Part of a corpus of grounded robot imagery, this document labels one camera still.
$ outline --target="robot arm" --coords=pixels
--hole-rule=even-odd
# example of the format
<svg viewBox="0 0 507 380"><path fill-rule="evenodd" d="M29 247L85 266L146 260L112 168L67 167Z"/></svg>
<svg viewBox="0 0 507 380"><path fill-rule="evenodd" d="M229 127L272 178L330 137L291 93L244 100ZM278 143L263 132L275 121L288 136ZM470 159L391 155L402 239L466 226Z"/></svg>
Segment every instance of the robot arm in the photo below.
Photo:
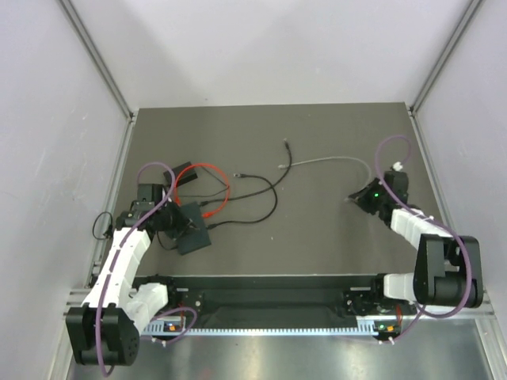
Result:
<svg viewBox="0 0 507 380"><path fill-rule="evenodd" d="M99 306L101 357L106 365L128 366L137 356L140 333L167 304L167 288L160 283L144 284L133 298L129 295L139 263L157 232L178 241L197 229L170 199L153 212L163 200L162 185L138 185L137 200L116 220L112 247L91 292L80 307L69 309L66 325L77 363L98 363L95 317ZM139 224L143 217L146 220Z"/></svg>
<svg viewBox="0 0 507 380"><path fill-rule="evenodd" d="M151 244L150 236L145 230L135 230L130 234L117 258L114 270L110 271L115 253L120 249L120 242L129 230L130 228L124 227L114 232L107 261L82 306L88 305L95 309L98 307L105 278L110 275L109 286L102 304L113 304L123 309L137 331L141 333L155 313L167 304L167 288L160 283L148 283L142 285L133 298L129 295L139 263Z"/></svg>
<svg viewBox="0 0 507 380"><path fill-rule="evenodd" d="M407 203L409 181L400 163L386 171L383 180L402 202ZM378 295L422 305L458 305L465 291L466 272L463 254L449 232L432 224L433 217L425 216L418 207L409 205L413 214L401 208L378 178L349 198L363 211L378 215L386 226L417 249L414 272L378 276L374 286ZM472 270L472 287L465 306L479 307L483 290L478 241L468 236L460 238L467 248ZM455 270L447 270L449 265Z"/></svg>

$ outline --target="gray table surface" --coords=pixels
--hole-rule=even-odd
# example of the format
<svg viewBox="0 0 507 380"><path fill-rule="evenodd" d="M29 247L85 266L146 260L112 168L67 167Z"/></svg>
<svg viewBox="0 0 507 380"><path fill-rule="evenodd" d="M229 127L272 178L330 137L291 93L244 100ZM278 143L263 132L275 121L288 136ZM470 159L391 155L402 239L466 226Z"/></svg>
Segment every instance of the gray table surface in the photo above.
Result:
<svg viewBox="0 0 507 380"><path fill-rule="evenodd" d="M230 176L234 195L262 189L259 180L234 179L232 173L261 174L275 181L288 161L333 155L364 159L373 168L378 143L403 134L413 143L406 164L410 202L439 218L436 201L417 148L406 107L390 104L262 105L213 108L141 109L124 168L115 215L135 198L139 168L152 161L176 166L210 162ZM385 169L406 155L403 142L383 154ZM148 169L143 181L163 182L162 171ZM411 272L415 250L376 217L344 202L366 180L353 161L328 161L294 167L279 185L279 206L271 218L251 226L226 225L210 231L212 245L186 256L164 251L156 241L139 275L279 275ZM210 194L220 183L200 172L180 194ZM207 222L251 220L273 205L273 194L230 202Z"/></svg>

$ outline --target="white plastic housing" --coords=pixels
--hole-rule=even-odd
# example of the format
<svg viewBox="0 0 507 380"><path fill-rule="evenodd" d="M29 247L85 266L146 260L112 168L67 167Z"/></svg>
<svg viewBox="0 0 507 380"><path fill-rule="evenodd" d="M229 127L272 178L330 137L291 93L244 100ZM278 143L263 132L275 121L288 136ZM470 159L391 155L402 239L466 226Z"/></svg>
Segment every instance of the white plastic housing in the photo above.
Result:
<svg viewBox="0 0 507 380"><path fill-rule="evenodd" d="M388 298L416 302L413 281L413 273L385 275L383 277L383 295Z"/></svg>
<svg viewBox="0 0 507 380"><path fill-rule="evenodd" d="M446 230L434 226L428 221L432 217L425 217L421 210L415 208L412 211L421 216L412 215L402 208L394 210L391 218L391 229L402 235L415 249L419 249L422 234L434 234L443 238L451 237Z"/></svg>

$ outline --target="enclosure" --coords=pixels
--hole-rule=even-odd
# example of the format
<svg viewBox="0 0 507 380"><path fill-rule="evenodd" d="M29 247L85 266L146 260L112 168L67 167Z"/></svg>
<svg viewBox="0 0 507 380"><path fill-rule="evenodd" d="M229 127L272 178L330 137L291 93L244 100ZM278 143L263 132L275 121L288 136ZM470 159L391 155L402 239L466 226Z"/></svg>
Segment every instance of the enclosure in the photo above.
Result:
<svg viewBox="0 0 507 380"><path fill-rule="evenodd" d="M128 210L147 162L212 163L236 196L263 184L233 173L284 173L285 142L293 163L346 157L294 165L269 218L217 226L208 247L182 256L153 241L138 276L412 272L410 244L345 201L391 135L412 143L410 201L480 241L480 308L422 318L394 346L283 329L148 341L112 378L505 378L506 16L500 0L3 4L2 378L101 378L74 365L64 314L109 251L94 219ZM380 164L405 156L393 142ZM198 174L178 189L185 202L222 188ZM273 202L230 201L207 222L252 221Z"/></svg>

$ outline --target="gray wall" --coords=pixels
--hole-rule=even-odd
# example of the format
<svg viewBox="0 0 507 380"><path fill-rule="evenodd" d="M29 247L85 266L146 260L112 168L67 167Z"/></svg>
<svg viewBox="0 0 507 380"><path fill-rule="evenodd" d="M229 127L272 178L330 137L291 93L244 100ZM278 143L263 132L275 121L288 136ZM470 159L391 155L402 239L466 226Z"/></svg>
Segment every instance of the gray wall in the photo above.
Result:
<svg viewBox="0 0 507 380"><path fill-rule="evenodd" d="M410 103L469 0L73 0L132 108Z"/></svg>
<svg viewBox="0 0 507 380"><path fill-rule="evenodd" d="M0 5L0 378L48 371L126 122L56 1Z"/></svg>
<svg viewBox="0 0 507 380"><path fill-rule="evenodd" d="M425 102L421 128L452 218L482 244L485 283L507 334L507 2L484 2Z"/></svg>

